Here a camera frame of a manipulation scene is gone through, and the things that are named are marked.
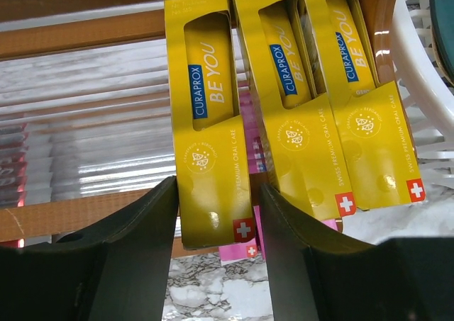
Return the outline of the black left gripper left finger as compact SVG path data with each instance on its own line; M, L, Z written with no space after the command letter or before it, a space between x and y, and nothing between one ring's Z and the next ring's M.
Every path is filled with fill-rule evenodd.
M168 177L55 243L1 249L2 320L159 320L178 210Z

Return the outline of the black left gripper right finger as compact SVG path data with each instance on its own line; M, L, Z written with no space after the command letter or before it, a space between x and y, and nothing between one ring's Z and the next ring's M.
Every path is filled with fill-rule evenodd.
M398 237L372 245L260 189L276 320L452 320L453 239Z

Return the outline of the yellow toothpaste box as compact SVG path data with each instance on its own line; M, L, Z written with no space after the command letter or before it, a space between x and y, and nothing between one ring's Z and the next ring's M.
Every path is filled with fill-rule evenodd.
M166 0L165 34L182 244L255 236L229 0Z
M357 205L336 122L319 94L301 29L301 0L233 0L270 183L318 220Z
M330 100L357 207L424 201L398 86L378 77L359 0L302 1L314 79Z

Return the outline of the large pink toothpaste box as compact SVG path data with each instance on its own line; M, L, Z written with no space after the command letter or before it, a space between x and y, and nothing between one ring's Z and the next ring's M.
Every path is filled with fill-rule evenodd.
M261 246L256 240L245 243L236 243L218 248L221 265L232 264L238 261L255 258L261 253Z

